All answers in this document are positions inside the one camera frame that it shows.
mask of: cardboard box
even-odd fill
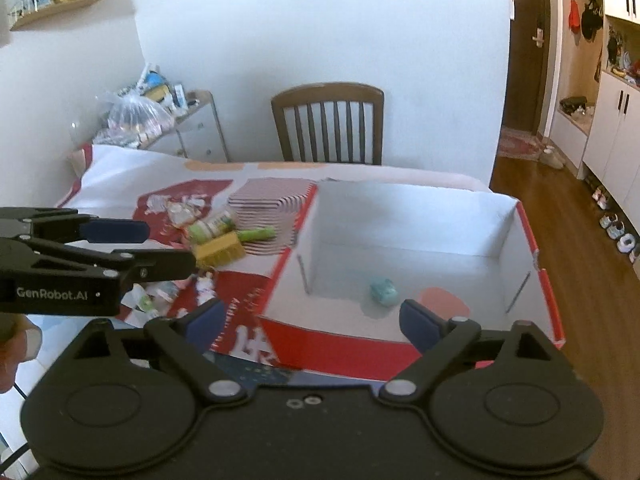
[[[439,287],[484,328],[535,322],[557,345],[562,323],[522,204],[509,196],[405,184],[321,182],[255,309],[287,367],[388,380],[418,357],[398,306],[370,298],[391,279],[401,300]]]

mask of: red rug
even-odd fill
[[[498,156],[538,160],[542,144],[535,135],[502,128],[498,141]]]

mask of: screw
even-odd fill
[[[305,397],[305,402],[309,406],[317,406],[318,404],[320,404],[322,402],[322,397],[320,397],[318,395],[308,395],[308,396]]]
[[[385,384],[385,390],[393,396],[406,397],[415,393],[418,387],[406,379],[394,379]]]
[[[287,406],[289,406],[293,410],[299,410],[300,408],[305,407],[305,403],[302,402],[300,399],[289,399],[287,401]]]
[[[216,397],[233,397],[242,391],[242,386],[235,381],[221,380],[211,383],[209,391]]]

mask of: black cable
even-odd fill
[[[9,458],[7,458],[4,462],[0,464],[0,475],[4,474],[4,472],[9,469],[13,464],[17,462],[17,460],[24,455],[29,450],[29,444],[24,444],[22,447],[19,447],[17,451],[15,451]]]
[[[15,391],[17,391],[23,399],[26,399],[26,398],[27,398],[27,396],[26,396],[26,394],[24,393],[24,391],[22,391],[22,390],[20,389],[20,386],[18,386],[17,384],[14,384],[14,388],[15,388]]]

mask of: sneaker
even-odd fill
[[[542,150],[538,160],[542,162],[542,164],[554,168],[554,170],[562,170],[562,168],[564,168],[564,160],[558,155],[553,146],[547,146]]]
[[[618,215],[616,215],[615,213],[607,213],[600,219],[600,227],[602,227],[603,229],[606,229],[611,224],[613,224],[613,222],[617,222],[617,221],[618,221]]]
[[[629,253],[629,261],[631,262],[631,265],[633,265],[638,258],[640,258],[640,244],[636,245]]]
[[[618,240],[618,250],[623,254],[630,253],[635,246],[636,239],[631,233],[627,233]]]
[[[612,240],[617,240],[625,233],[625,225],[622,221],[618,220],[617,222],[613,222],[609,227],[607,227],[607,234],[609,238]]]
[[[598,207],[603,211],[611,208],[609,197],[606,195],[606,193],[600,195],[600,198],[598,199]]]

